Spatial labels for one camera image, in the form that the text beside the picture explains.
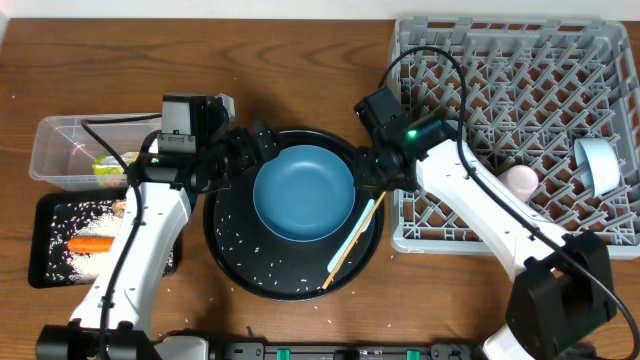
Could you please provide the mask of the wooden chopstick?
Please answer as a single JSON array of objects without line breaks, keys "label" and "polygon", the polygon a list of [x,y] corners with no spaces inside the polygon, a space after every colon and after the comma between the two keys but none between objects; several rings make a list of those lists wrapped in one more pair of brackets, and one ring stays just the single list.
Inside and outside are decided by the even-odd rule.
[{"label": "wooden chopstick", "polygon": [[[382,192],[380,194],[380,196],[377,198],[377,200],[375,201],[375,205],[371,211],[371,213],[369,214],[369,216],[367,217],[367,219],[365,220],[365,222],[371,222],[373,216],[375,215],[377,209],[379,208],[379,206],[382,204],[382,201],[384,200],[386,196],[386,192]],[[355,238],[353,239],[353,241],[350,243],[350,245],[347,247],[346,252],[344,253],[344,255],[341,257],[341,259],[338,261],[338,264],[336,265],[335,269],[329,273],[328,277],[326,278],[326,280],[324,281],[323,285],[321,286],[322,290],[326,290],[328,288],[328,286],[333,282],[333,279],[335,278],[336,274],[338,273],[338,271],[340,270],[342,264],[345,262],[346,258],[348,257],[349,253],[351,252],[351,250],[354,248],[355,244],[358,242],[359,238],[361,237],[362,233],[365,231],[364,230],[365,226],[362,226],[356,233]]]}]

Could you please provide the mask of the dark blue plate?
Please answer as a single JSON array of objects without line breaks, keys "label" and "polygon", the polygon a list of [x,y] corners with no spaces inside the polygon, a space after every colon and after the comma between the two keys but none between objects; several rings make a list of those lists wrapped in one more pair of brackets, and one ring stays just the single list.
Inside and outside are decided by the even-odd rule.
[{"label": "dark blue plate", "polygon": [[336,232],[355,205],[353,175],[336,153],[315,145],[282,150],[259,170],[253,186],[258,218],[275,235],[313,242]]}]

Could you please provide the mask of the pink cup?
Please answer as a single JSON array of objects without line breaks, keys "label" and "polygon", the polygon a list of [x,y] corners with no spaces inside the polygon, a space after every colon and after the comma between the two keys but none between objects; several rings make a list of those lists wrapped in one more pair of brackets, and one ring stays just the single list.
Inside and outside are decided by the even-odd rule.
[{"label": "pink cup", "polygon": [[498,176],[498,179],[521,201],[527,202],[538,188],[536,172],[525,165],[516,165]]}]

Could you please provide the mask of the yellow green snack wrapper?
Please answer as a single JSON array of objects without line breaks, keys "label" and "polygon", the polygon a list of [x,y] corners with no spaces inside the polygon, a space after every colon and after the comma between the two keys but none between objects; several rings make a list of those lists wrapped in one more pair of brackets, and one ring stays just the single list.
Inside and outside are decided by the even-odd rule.
[{"label": "yellow green snack wrapper", "polygon": [[125,170],[112,155],[102,154],[92,164],[97,182],[103,187],[119,187],[126,184]]}]

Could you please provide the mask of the white rice pile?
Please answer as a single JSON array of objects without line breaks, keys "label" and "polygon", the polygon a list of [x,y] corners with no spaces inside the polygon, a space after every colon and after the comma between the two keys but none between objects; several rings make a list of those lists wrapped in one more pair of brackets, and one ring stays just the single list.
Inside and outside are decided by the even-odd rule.
[{"label": "white rice pile", "polygon": [[115,240],[122,218],[112,212],[116,200],[59,204],[49,222],[45,280],[49,286],[91,284],[108,262],[109,252],[75,253],[67,243],[76,237]]}]

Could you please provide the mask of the orange carrot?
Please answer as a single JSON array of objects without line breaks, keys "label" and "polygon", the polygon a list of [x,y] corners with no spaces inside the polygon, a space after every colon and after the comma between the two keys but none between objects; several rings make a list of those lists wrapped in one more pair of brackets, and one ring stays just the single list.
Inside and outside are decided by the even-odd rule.
[{"label": "orange carrot", "polygon": [[109,252],[114,239],[109,237],[76,237],[67,243],[69,251],[75,253]]}]

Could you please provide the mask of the light blue bowl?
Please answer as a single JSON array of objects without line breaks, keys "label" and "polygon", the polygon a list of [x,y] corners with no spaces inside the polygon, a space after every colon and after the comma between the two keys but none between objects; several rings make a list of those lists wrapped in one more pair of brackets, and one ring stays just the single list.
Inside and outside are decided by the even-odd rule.
[{"label": "light blue bowl", "polygon": [[581,180],[592,197],[614,190],[619,184],[619,165],[614,149],[604,138],[579,138],[574,142],[578,167],[585,166]]}]

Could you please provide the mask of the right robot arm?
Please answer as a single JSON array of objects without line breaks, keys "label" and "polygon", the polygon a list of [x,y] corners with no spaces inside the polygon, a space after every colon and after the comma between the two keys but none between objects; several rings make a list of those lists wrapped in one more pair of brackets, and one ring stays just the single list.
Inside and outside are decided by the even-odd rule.
[{"label": "right robot arm", "polygon": [[591,231],[571,235],[511,193],[457,139],[457,121],[413,120],[387,87],[354,111],[373,142],[357,152],[357,188],[434,195],[512,280],[505,324],[484,342],[485,358],[558,359],[615,317],[604,242]]}]

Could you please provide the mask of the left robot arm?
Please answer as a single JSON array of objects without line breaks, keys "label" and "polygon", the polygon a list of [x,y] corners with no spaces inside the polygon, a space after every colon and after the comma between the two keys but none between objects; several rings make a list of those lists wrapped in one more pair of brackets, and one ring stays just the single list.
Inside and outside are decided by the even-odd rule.
[{"label": "left robot arm", "polygon": [[206,335],[183,330],[151,341],[151,320],[164,266],[199,195],[229,187],[232,178],[275,158],[278,136],[257,122],[230,126],[234,101],[173,93],[156,113],[131,164],[112,147],[128,184],[126,208],[103,270],[66,325],[46,325],[39,359],[212,359]]}]

